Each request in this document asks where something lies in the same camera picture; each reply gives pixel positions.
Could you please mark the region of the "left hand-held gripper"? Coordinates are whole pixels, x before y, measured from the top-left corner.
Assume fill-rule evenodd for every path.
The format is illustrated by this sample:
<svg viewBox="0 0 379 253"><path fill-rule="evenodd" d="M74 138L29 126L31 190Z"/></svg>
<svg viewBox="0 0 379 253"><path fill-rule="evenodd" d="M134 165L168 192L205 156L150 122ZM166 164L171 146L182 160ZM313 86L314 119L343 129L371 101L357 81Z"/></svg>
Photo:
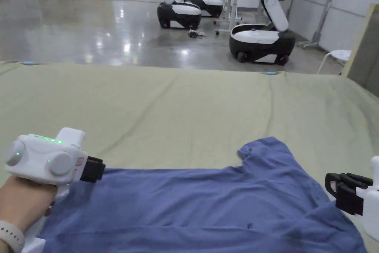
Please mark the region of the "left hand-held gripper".
<svg viewBox="0 0 379 253"><path fill-rule="evenodd" d="M73 182L95 183L105 170L103 160L89 156L81 147L85 133L63 128L52 139L36 134L19 136L5 155L5 171L38 184L57 187L50 212L34 223L26 232L4 221L4 252L41 253L46 241L38 237L47 216L57 199L64 199Z"/></svg>

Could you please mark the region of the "person's left hand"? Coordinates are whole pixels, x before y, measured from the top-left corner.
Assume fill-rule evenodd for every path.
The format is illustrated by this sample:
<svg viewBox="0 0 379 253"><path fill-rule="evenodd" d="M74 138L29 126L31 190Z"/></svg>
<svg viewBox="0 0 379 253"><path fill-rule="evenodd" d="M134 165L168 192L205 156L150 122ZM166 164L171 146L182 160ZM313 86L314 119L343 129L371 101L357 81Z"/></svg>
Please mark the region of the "person's left hand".
<svg viewBox="0 0 379 253"><path fill-rule="evenodd" d="M57 187L11 176L0 188L0 219L26 232L50 212Z"/></svg>

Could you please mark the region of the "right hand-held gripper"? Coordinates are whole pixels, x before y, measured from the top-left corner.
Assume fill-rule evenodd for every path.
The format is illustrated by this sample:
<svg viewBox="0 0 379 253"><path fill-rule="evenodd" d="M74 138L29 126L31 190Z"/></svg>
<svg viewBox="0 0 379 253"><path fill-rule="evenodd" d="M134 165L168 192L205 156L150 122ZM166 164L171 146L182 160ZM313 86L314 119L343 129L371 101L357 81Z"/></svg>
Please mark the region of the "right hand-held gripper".
<svg viewBox="0 0 379 253"><path fill-rule="evenodd" d="M353 173L327 173L325 188L336 198L336 206L362 217L368 235L379 234L379 157L372 158L373 178Z"/></svg>

